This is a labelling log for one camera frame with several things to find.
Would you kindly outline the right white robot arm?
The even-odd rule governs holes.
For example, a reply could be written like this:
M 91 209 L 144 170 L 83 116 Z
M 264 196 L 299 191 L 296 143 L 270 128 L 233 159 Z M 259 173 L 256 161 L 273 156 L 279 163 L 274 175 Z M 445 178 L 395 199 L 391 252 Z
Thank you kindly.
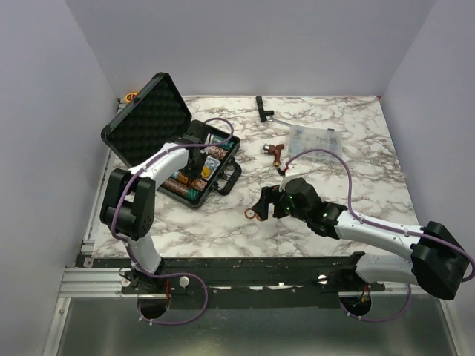
M 246 216 L 260 221 L 294 217 L 318 236 L 386 251 L 385 256 L 363 254 L 342 271 L 341 281 L 352 291 L 388 281 L 418 285 L 434 297 L 453 300 L 469 266 L 464 249 L 443 224 L 398 225 L 366 218 L 345 205 L 322 200 L 301 177 L 262 188 Z

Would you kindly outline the yellow dealer button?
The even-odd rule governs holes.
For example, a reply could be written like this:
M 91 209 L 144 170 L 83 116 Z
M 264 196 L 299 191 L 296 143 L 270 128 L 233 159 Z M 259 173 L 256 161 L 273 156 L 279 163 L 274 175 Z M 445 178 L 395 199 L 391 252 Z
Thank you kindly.
M 211 176 L 211 170 L 209 167 L 203 167 L 201 171 L 201 178 L 208 179 Z

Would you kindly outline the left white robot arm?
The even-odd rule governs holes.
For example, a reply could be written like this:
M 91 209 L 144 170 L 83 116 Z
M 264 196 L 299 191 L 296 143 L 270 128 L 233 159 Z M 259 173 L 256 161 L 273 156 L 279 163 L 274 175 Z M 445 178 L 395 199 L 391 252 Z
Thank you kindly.
M 149 234 L 156 190 L 180 170 L 192 182 L 201 178 L 206 160 L 203 149 L 210 143 L 209 135 L 209 126 L 193 121 L 176 142 L 165 143 L 133 168 L 113 170 L 108 178 L 100 222 L 124 244 L 133 268 L 141 271 L 139 284 L 149 293 L 158 292 L 165 282 L 164 274 L 158 270 L 161 256 Z

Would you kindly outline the black poker chip case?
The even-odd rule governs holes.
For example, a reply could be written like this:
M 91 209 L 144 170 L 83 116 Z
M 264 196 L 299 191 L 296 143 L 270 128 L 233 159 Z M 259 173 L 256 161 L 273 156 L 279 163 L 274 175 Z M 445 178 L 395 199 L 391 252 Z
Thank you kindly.
M 183 137 L 193 121 L 199 120 L 192 118 L 170 75 L 160 72 L 102 129 L 101 136 L 116 156 L 132 168 L 157 153 L 165 143 Z M 205 152 L 219 159 L 220 167 L 208 179 L 193 182 L 180 170 L 158 187 L 159 192 L 191 208 L 199 208 L 213 191 L 222 196 L 229 194 L 241 174 L 234 158 L 240 139 L 210 122 L 204 124 L 210 128 Z

